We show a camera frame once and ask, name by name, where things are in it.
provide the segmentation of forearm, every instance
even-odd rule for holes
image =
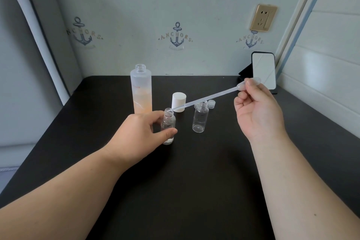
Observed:
[[[103,149],[0,209],[2,239],[85,239],[125,167]]]
[[[275,237],[360,239],[360,220],[287,136],[251,143]]]

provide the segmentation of anchor print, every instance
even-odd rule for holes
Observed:
[[[248,42],[247,42],[247,39],[246,39],[246,42],[245,42],[245,43],[246,43],[246,45],[247,45],[249,48],[251,48],[251,47],[255,46],[255,45],[256,45],[256,43],[257,43],[257,41],[255,41],[255,43],[254,43],[254,44],[252,43],[252,40],[253,40],[253,38],[254,38],[254,35],[255,35],[255,34],[257,34],[257,31],[252,30],[252,31],[251,31],[251,33],[252,33],[252,37],[251,37],[250,43],[248,43]]]
[[[75,17],[74,20],[75,20],[75,23],[73,23],[73,25],[78,27],[79,29],[85,26],[85,24],[81,23],[81,19],[79,17]],[[73,36],[77,42],[83,44],[84,46],[86,46],[88,43],[90,43],[92,41],[91,35],[88,38],[88,40],[85,40],[83,33],[80,33],[81,39],[77,39],[77,37],[75,35],[73,35]]]
[[[182,28],[180,28],[180,22],[176,22],[176,23],[175,23],[175,27],[173,28],[173,30],[176,31],[176,40],[175,40],[175,42],[174,42],[173,39],[170,37],[170,42],[171,42],[175,47],[178,47],[178,46],[180,46],[180,45],[184,42],[184,39],[182,39],[182,41],[179,43],[179,31],[182,30]]]

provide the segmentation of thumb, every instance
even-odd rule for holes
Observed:
[[[172,138],[178,130],[176,128],[167,128],[163,131],[155,133],[155,140],[157,143],[162,144],[163,142],[167,141],[169,138]]]
[[[257,87],[254,80],[247,79],[245,82],[246,91],[257,102],[267,101],[268,96],[260,88]]]

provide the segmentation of plastic pipette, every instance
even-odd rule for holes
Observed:
[[[255,82],[256,85],[259,85],[259,84],[261,83],[261,79],[258,78],[258,77],[252,78],[252,80],[254,80],[254,82]],[[192,105],[197,104],[197,103],[199,103],[199,102],[211,100],[211,99],[214,99],[214,98],[216,98],[216,97],[219,97],[219,96],[228,94],[228,93],[230,93],[230,92],[234,92],[234,91],[236,91],[236,90],[238,90],[238,91],[243,91],[243,90],[245,90],[245,89],[246,89],[246,87],[245,87],[245,81],[243,81],[243,82],[239,83],[236,87],[230,88],[230,89],[228,89],[228,90],[221,91],[221,92],[219,92],[219,93],[216,93],[216,94],[213,94],[213,95],[210,95],[210,96],[207,96],[207,97],[204,97],[204,98],[201,98],[201,99],[192,101],[192,102],[187,102],[187,103],[184,104],[184,105],[181,105],[181,106],[172,108],[172,110],[189,107],[189,106],[192,106]]]

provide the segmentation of orange liquid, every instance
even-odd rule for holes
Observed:
[[[133,94],[134,113],[147,113],[153,110],[151,93]]]

